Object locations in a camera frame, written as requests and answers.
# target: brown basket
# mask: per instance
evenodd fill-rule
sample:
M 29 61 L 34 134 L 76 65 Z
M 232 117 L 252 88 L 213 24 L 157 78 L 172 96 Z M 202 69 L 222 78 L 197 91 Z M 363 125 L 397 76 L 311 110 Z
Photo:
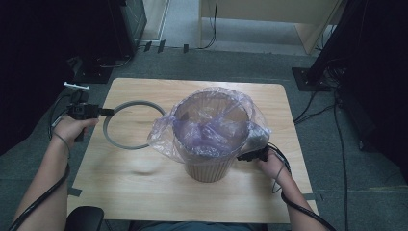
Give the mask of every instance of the brown basket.
M 215 117 L 231 103 L 236 103 L 237 106 L 226 115 L 226 118 L 236 122 L 248 121 L 249 118 L 246 110 L 236 99 L 227 94 L 213 91 L 200 92 L 185 99 L 179 104 L 174 115 L 181 121 L 205 123 L 209 119 L 201 117 L 198 111 L 202 109 L 207 110 L 210 117 Z M 232 149 L 231 153 L 219 158 L 207 155 L 208 153 L 194 153 L 193 148 L 183 142 L 183 136 L 189 130 L 180 129 L 180 131 L 174 131 L 176 138 L 175 146 L 180 156 L 185 160 L 187 174 L 197 181 L 207 183 L 223 178 L 249 135 L 246 126 L 240 129 L 240 131 L 242 131 L 240 134 L 228 141 Z

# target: black cable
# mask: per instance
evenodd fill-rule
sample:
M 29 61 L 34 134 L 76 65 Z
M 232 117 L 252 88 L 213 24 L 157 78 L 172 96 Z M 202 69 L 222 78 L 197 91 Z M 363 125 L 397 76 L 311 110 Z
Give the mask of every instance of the black cable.
M 317 91 L 314 91 L 314 92 L 310 95 L 309 103 L 307 104 L 307 106 L 306 106 L 306 108 L 303 110 L 303 112 L 302 112 L 296 119 L 293 120 L 294 123 L 296 123 L 296 122 L 309 110 L 310 105 L 312 104 L 312 101 L 313 101 L 313 99 L 315 98 L 315 96 L 316 96 L 316 94 L 317 94 L 318 92 L 319 92 L 318 90 L 317 90 Z
M 367 5 L 368 5 L 368 4 L 369 4 L 369 0 L 366 0 L 366 5 L 365 5 L 364 11 L 363 11 L 363 16 L 362 16 L 362 20 L 361 20 L 361 26 L 360 26 L 360 33 L 359 33 L 359 37 L 358 37 L 358 40 L 357 40 L 356 47 L 359 47 L 359 46 L 360 46 L 361 37 L 362 37 L 362 35 L 363 35 L 364 21 L 365 21 L 365 18 L 366 18 L 366 11 L 367 11 Z M 353 51 L 350 55 L 348 55 L 348 56 L 346 56 L 346 57 L 337 58 L 337 59 L 332 59 L 332 60 L 327 61 L 327 62 L 326 62 L 326 65 L 329 65 L 330 63 L 333 63 L 333 62 L 336 62 L 336 61 L 347 60 L 347 59 L 353 57 L 356 52 L 357 52 L 357 48 L 354 49 L 354 51 Z
M 63 182 L 66 180 L 70 172 L 69 165 L 66 165 L 65 169 L 65 174 L 64 176 L 57 182 L 55 185 L 53 185 L 47 192 L 45 192 L 42 196 L 40 196 L 36 201 L 34 201 L 10 226 L 9 231 L 14 231 L 17 230 L 20 225 L 26 220 L 26 218 L 35 211 L 35 209 L 42 203 L 44 202 L 54 191 L 57 190 L 57 188 L 60 187 L 60 185 L 63 184 Z
M 105 224 L 106 224 L 106 227 L 108 227 L 109 231 L 114 231 L 114 229 L 112 228 L 111 224 L 108 222 L 107 219 L 105 219 Z
M 344 140 L 342 130 L 340 129 L 339 121 L 337 119 L 336 108 L 338 103 L 337 98 L 337 90 L 334 91 L 334 100 L 335 100 L 335 107 L 334 107 L 334 119 L 336 122 L 337 131 L 339 133 L 340 144 L 342 148 L 342 161 L 343 161 L 343 175 L 344 175 L 344 226 L 345 231 L 348 230 L 348 180 L 347 180 L 347 171 L 346 171 L 346 162 L 345 162 L 345 151 L 344 151 Z
M 313 213 L 313 211 L 310 211 L 298 204 L 295 204 L 293 202 L 291 202 L 284 194 L 283 192 L 281 192 L 281 197 L 282 200 L 289 206 L 291 206 L 292 208 L 296 209 L 297 211 L 309 216 L 310 218 L 315 219 L 316 221 L 318 221 L 320 224 L 322 224 L 324 227 L 326 227 L 328 230 L 334 230 L 336 231 L 336 229 L 329 223 L 327 222 L 325 219 L 321 218 L 319 215 Z
M 217 42 L 217 27 L 216 27 L 216 22 L 217 22 L 217 10 L 218 10 L 218 0 L 216 0 L 216 8 L 215 8 L 215 11 L 214 11 L 214 25 L 213 25 L 213 23 L 212 23 L 212 21 L 211 21 L 211 18 L 210 18 L 210 23 L 211 23 L 211 26 L 212 26 L 212 28 L 213 28 L 213 37 L 211 38 L 210 42 L 209 42 L 205 47 L 199 47 L 199 48 L 197 48 L 197 49 L 199 49 L 199 50 L 201 50 L 201 49 L 207 49 L 207 48 L 211 47 L 211 46 L 214 44 L 214 42 Z
M 322 114 L 322 113 L 324 113 L 324 112 L 326 112 L 326 111 L 329 111 L 330 109 L 333 109 L 334 107 L 335 107 L 335 105 L 330 105 L 330 106 L 325 107 L 323 110 L 321 110 L 321 111 L 319 111 L 319 112 L 317 112 L 317 113 L 308 114 L 308 115 L 306 115 L 305 117 L 299 119 L 297 122 L 295 122 L 294 125 L 297 125 L 297 124 L 299 124 L 299 123 L 301 123 L 301 122 L 304 122 L 304 121 L 306 121 L 307 119 L 310 119 L 310 118 L 312 118 L 312 117 L 314 117 L 314 116 L 318 116 L 318 115 L 320 115 L 320 114 Z
M 122 64 L 114 64 L 114 65 L 100 65 L 102 68 L 116 68 L 116 67 L 122 67 L 129 63 L 129 61 L 132 59 L 132 56 L 129 56 L 129 59 L 127 61 L 123 62 Z
M 55 110 L 57 109 L 57 106 L 58 106 L 58 104 L 60 103 L 60 101 L 61 101 L 63 98 L 69 97 L 69 96 L 70 96 L 70 94 L 64 94 L 64 95 L 58 97 L 57 100 L 54 102 L 53 107 L 51 108 L 51 111 L 50 111 L 50 114 L 49 114 L 49 117 L 48 117 L 48 138 L 49 138 L 50 140 L 51 140 L 51 137 L 52 137 L 52 131 L 51 131 L 51 130 L 52 130 L 52 124 L 53 124 L 53 122 L 54 122 L 53 116 L 54 116 Z

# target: gray floor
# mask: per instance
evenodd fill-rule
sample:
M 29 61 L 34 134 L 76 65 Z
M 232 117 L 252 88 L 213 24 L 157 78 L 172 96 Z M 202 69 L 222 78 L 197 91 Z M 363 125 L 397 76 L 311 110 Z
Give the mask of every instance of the gray floor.
M 192 34 L 189 38 L 189 32 L 182 33 L 176 30 L 177 23 L 170 23 L 179 21 L 193 24 L 187 19 L 171 17 L 172 14 L 177 15 L 172 12 L 179 9 L 175 7 L 176 4 L 186 2 L 190 1 L 170 0 L 162 34 L 162 39 L 166 39 L 168 46 L 181 46 L 184 43 L 192 46 L 195 42 Z M 186 5 L 184 10 L 193 8 L 189 4 Z M 194 31 L 187 26 L 183 28 Z M 288 43 L 294 41 L 295 37 L 288 38 Z M 262 43 L 256 43 L 255 46 L 263 47 Z M 309 67 L 313 64 L 314 57 L 301 54 L 298 47 L 290 49 L 285 45 L 279 49 L 263 47 L 263 51 L 259 52 L 240 50 L 241 45 L 231 45 L 228 51 L 220 48 L 222 43 L 219 40 L 216 50 L 191 50 L 187 54 L 174 48 L 165 48 L 163 53 L 157 53 L 157 48 L 154 47 L 149 52 L 140 50 L 130 63 L 114 70 L 109 84 L 89 85 L 89 103 L 102 105 L 112 80 L 122 77 L 281 84 L 288 95 L 293 117 L 298 116 L 306 107 L 311 93 L 297 89 L 291 67 Z M 317 112 L 333 102 L 333 92 L 320 92 L 309 112 Z M 349 230 L 406 230 L 408 189 L 398 168 L 379 153 L 361 152 L 358 148 L 358 137 L 346 112 L 338 108 L 337 116 L 344 138 Z M 6 230 L 12 222 L 15 208 L 36 173 L 47 145 L 46 117 L 47 114 L 29 139 L 0 157 L 0 204 L 3 208 L 0 213 L 0 230 Z M 333 110 L 300 123 L 296 126 L 296 131 L 319 213 L 337 230 L 344 230 L 344 171 Z M 86 138 L 73 150 L 69 184 L 75 179 L 88 140 L 89 138 Z M 126 230 L 129 222 L 110 220 L 110 224 L 114 230 Z M 290 226 L 270 224 L 268 228 L 280 231 L 289 230 Z M 108 230 L 107 226 L 103 225 L 102 230 Z

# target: plastic bag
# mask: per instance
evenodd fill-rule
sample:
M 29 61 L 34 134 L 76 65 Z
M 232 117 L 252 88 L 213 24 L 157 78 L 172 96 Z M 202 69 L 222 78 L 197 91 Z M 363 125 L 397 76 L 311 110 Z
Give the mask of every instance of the plastic bag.
M 156 119 L 147 143 L 176 162 L 209 165 L 264 148 L 269 134 L 265 118 L 249 96 L 206 88 Z

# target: speaker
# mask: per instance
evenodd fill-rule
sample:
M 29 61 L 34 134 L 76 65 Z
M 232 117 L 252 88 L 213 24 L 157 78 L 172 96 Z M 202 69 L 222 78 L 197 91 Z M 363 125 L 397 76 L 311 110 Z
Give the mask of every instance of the speaker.
M 340 94 L 362 147 L 383 153 L 405 172 L 407 180 L 408 3 L 369 1 L 368 10 L 368 27 L 362 31 L 367 39 L 350 58 Z

